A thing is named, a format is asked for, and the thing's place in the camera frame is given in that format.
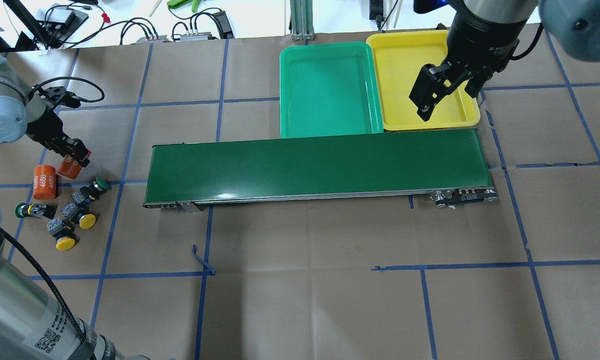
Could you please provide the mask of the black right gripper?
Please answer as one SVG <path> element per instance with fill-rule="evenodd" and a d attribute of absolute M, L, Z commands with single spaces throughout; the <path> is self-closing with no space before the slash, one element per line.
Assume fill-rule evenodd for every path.
<path fill-rule="evenodd" d="M 422 121 L 430 121 L 435 107 L 461 84 L 476 98 L 495 73 L 503 71 L 517 48 L 519 31 L 450 30 L 448 54 L 441 64 L 424 64 L 409 98 Z"/>

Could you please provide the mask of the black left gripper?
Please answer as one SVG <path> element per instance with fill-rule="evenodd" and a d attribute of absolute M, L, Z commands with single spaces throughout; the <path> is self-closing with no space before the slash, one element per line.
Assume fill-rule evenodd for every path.
<path fill-rule="evenodd" d="M 90 164 L 90 151 L 82 140 L 69 137 L 63 130 L 63 122 L 55 109 L 59 105 L 77 109 L 82 105 L 80 98 L 63 86 L 52 86 L 42 89 L 33 86 L 28 95 L 30 122 L 26 128 L 26 135 L 48 150 L 77 162 L 81 167 Z"/>

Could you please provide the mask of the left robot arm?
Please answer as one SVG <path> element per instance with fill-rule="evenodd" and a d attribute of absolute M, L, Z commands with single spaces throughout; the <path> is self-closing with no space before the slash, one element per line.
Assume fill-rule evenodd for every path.
<path fill-rule="evenodd" d="M 50 259 L 82 241 L 80 221 L 61 212 L 80 187 L 103 196 L 88 210 L 112 218 L 131 110 L 90 106 L 61 119 L 48 98 L 28 96 L 37 68 L 16 59 L 0 55 L 0 126 L 9 129 L 0 136 L 0 360 L 129 360 L 73 312 L 32 251 Z"/>

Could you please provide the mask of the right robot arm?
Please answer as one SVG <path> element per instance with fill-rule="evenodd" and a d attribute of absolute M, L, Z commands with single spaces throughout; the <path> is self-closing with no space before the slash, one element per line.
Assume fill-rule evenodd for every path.
<path fill-rule="evenodd" d="M 423 121 L 460 85 L 475 98 L 495 73 L 533 50 L 538 38 L 515 54 L 518 36 L 534 11 L 540 17 L 537 35 L 547 30 L 573 59 L 600 62 L 600 0 L 417 0 L 413 9 L 425 14 L 445 6 L 456 12 L 446 38 L 447 55 L 438 66 L 422 66 L 409 94 Z"/>

